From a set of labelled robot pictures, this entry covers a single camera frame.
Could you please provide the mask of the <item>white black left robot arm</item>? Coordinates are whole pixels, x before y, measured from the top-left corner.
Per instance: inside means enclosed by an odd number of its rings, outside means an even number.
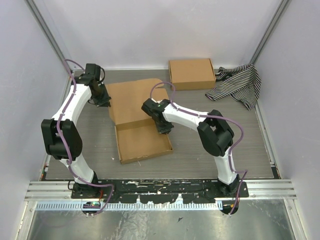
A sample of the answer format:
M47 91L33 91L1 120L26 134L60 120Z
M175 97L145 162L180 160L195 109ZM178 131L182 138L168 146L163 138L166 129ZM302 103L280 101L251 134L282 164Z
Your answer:
M72 191L80 197L97 198L103 192L97 174L87 164L77 122L84 106L110 107L111 97L104 84L105 71L95 63L86 64L79 76L71 75L69 93L60 109L41 123L45 151L63 163L72 176Z

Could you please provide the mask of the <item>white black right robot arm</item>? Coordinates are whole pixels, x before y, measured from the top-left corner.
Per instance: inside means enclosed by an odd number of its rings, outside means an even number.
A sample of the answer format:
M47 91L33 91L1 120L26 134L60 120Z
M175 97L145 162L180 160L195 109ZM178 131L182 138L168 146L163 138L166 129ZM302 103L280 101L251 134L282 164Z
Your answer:
M141 109L154 120L159 134L170 133L174 123L196 131L204 150L214 157L221 194L229 198L238 191L240 177L231 150L235 134L219 111L200 112L175 105L168 99L153 98L148 98Z

